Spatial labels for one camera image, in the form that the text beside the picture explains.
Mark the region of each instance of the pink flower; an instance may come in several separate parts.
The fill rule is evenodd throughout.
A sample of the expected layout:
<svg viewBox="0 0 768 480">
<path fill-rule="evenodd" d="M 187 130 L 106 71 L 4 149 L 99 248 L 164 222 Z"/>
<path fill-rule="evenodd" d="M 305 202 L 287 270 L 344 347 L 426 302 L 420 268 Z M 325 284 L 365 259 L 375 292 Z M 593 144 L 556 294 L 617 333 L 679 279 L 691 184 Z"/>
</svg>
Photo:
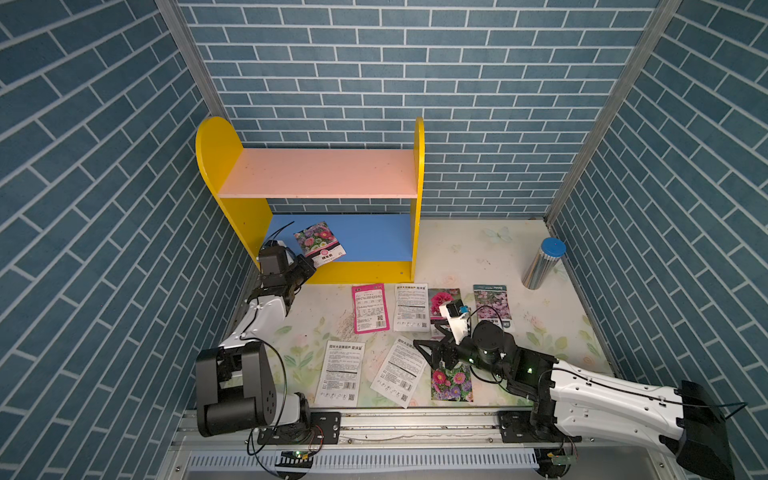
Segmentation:
<svg viewBox="0 0 768 480">
<path fill-rule="evenodd" d="M 441 372 L 440 370 L 435 370 L 435 372 L 432 374 L 432 381 L 438 385 L 445 383 L 445 380 L 446 380 L 445 372 Z"/>
<path fill-rule="evenodd" d="M 432 298 L 432 314 L 433 315 L 440 315 L 440 306 L 443 303 L 450 302 L 453 300 L 453 296 L 448 292 L 439 292 L 436 293 L 435 296 Z"/>
<path fill-rule="evenodd" d="M 531 318 L 531 325 L 533 325 L 534 328 L 537 328 L 539 330 L 543 330 L 545 328 L 544 322 L 542 322 L 536 317 Z"/>
</svg>

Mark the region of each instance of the blue shelf board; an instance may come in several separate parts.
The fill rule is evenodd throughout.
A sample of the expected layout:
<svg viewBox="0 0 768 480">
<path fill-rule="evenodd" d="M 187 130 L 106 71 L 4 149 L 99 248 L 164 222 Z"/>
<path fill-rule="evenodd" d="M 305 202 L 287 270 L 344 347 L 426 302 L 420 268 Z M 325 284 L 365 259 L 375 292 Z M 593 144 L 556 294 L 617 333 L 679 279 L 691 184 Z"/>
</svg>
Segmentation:
<svg viewBox="0 0 768 480">
<path fill-rule="evenodd" d="M 410 214 L 273 215 L 266 235 L 292 221 L 295 223 L 280 232 L 277 239 L 296 254 L 302 251 L 293 234 L 324 221 L 346 251 L 337 262 L 410 262 L 412 259 Z"/>
</svg>

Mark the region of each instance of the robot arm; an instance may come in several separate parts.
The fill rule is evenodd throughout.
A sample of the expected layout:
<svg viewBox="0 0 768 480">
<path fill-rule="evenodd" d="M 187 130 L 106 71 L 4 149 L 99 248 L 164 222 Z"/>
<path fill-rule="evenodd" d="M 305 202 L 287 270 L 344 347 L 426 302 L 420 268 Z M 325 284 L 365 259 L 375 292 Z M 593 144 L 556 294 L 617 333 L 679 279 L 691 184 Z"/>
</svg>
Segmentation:
<svg viewBox="0 0 768 480">
<path fill-rule="evenodd" d="M 260 285 L 250 294 L 245 316 L 217 348 L 197 356 L 197 429 L 205 437 L 274 425 L 283 404 L 266 358 L 268 344 L 262 339 L 283 324 L 296 291 L 315 267 L 273 241 L 262 247 L 259 263 Z M 237 376 L 242 377 L 241 385 L 222 386 Z M 308 422 L 304 396 L 286 396 L 280 424 L 305 432 Z"/>
<path fill-rule="evenodd" d="M 648 386 L 589 372 L 544 353 L 523 349 L 487 320 L 456 341 L 446 323 L 469 314 L 455 300 L 445 306 L 453 322 L 436 325 L 441 340 L 414 340 L 433 369 L 463 361 L 490 372 L 507 392 L 534 403 L 530 431 L 544 442 L 581 435 L 640 445 L 673 456 L 697 475 L 733 480 L 725 418 L 702 386 Z"/>
</svg>

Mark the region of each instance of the purple flower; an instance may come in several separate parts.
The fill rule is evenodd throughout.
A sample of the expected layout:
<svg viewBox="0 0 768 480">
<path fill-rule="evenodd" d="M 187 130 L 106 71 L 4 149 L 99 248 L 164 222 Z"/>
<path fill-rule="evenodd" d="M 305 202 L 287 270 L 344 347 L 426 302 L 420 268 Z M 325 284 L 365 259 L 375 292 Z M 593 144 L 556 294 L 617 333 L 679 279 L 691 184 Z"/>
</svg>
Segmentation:
<svg viewBox="0 0 768 480">
<path fill-rule="evenodd" d="M 462 397 L 462 390 L 458 387 L 458 385 L 454 385 L 450 389 L 446 390 L 445 394 L 451 400 L 460 399 Z"/>
</svg>

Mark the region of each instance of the white vent grille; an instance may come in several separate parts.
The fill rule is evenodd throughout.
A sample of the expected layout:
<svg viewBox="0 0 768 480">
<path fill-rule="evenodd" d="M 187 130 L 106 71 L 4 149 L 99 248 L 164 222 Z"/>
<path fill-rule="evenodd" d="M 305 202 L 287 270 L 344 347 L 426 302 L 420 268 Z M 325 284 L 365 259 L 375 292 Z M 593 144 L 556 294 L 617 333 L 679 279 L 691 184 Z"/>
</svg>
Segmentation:
<svg viewBox="0 0 768 480">
<path fill-rule="evenodd" d="M 259 459 L 274 470 L 276 463 L 292 463 L 281 451 L 264 452 Z M 407 470 L 489 470 L 538 468 L 533 449 L 393 449 L 323 451 L 314 458 L 312 473 L 399 472 Z M 244 452 L 198 452 L 190 455 L 189 472 L 251 472 L 261 470 L 254 457 Z M 280 467 L 304 472 L 303 468 Z"/>
</svg>

